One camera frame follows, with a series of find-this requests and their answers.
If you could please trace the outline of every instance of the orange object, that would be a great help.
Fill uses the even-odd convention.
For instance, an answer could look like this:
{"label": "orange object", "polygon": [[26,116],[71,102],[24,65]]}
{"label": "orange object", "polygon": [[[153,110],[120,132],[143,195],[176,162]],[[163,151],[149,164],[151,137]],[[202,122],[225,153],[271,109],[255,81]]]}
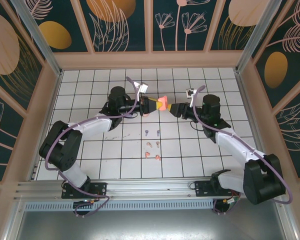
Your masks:
{"label": "orange object", "polygon": [[160,103],[162,103],[162,106],[159,108],[159,110],[160,111],[166,110],[167,107],[168,107],[168,98],[167,98],[167,96],[163,96],[163,97],[158,98],[158,101]]}

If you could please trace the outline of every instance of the small pink object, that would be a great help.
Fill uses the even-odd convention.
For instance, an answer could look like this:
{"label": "small pink object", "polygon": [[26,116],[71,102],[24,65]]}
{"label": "small pink object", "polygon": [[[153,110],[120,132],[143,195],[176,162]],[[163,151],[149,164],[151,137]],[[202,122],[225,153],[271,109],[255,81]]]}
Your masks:
{"label": "small pink object", "polygon": [[158,101],[160,103],[162,103],[162,106],[159,108],[159,110],[160,111],[166,110],[167,107],[168,107],[168,98],[167,98],[167,96],[163,96],[163,97],[158,98]]}

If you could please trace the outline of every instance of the black bracket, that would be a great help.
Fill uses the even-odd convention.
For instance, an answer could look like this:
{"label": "black bracket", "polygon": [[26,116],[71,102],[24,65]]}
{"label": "black bracket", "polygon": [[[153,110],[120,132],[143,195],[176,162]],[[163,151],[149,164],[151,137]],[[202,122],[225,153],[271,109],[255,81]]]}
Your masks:
{"label": "black bracket", "polygon": [[[91,182],[89,191],[90,194],[106,195],[107,183],[106,182]],[[69,183],[65,183],[62,186],[62,199],[93,199],[93,196],[83,194],[75,190]]]}
{"label": "black bracket", "polygon": [[231,197],[232,192],[229,189],[219,189],[218,192],[216,192],[211,184],[210,180],[206,181],[195,181],[194,182],[194,190],[195,195],[197,197]]}

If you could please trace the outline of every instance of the black mounting plate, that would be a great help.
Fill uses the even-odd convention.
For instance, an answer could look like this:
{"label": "black mounting plate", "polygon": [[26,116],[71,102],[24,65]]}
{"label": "black mounting plate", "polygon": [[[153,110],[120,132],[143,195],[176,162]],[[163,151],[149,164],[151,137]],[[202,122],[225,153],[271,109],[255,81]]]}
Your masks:
{"label": "black mounting plate", "polygon": [[195,195],[197,197],[231,197],[232,192],[229,189],[219,189],[215,192],[210,180],[194,182]]}
{"label": "black mounting plate", "polygon": [[[106,195],[107,183],[106,182],[91,182],[90,194]],[[93,199],[93,196],[83,194],[75,190],[69,183],[64,183],[62,187],[62,199]]]}

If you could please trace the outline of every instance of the white tiled floor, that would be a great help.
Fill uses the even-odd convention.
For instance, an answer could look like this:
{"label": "white tiled floor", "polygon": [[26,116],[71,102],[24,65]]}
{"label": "white tiled floor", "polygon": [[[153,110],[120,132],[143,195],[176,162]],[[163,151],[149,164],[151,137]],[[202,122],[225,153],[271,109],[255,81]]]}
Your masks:
{"label": "white tiled floor", "polygon": [[[68,123],[93,117],[115,86],[124,87],[133,98],[133,88],[125,81],[126,76],[147,83],[146,96],[167,96],[169,103],[189,102],[185,90],[206,85],[196,104],[201,105],[206,94],[218,96],[221,117],[255,147],[231,68],[65,71],[50,127],[58,120]],[[193,122],[192,126],[202,130]],[[149,158],[145,158],[146,152],[150,153]],[[156,155],[161,156],[161,161],[155,159]],[[201,177],[225,168],[238,168],[236,160],[225,149],[214,144],[202,131],[192,129],[190,120],[176,118],[168,111],[153,112],[148,117],[125,118],[116,129],[92,136],[81,144],[77,163],[91,179]],[[35,180],[55,180],[57,177],[56,172],[45,169],[43,161],[39,162]]]}

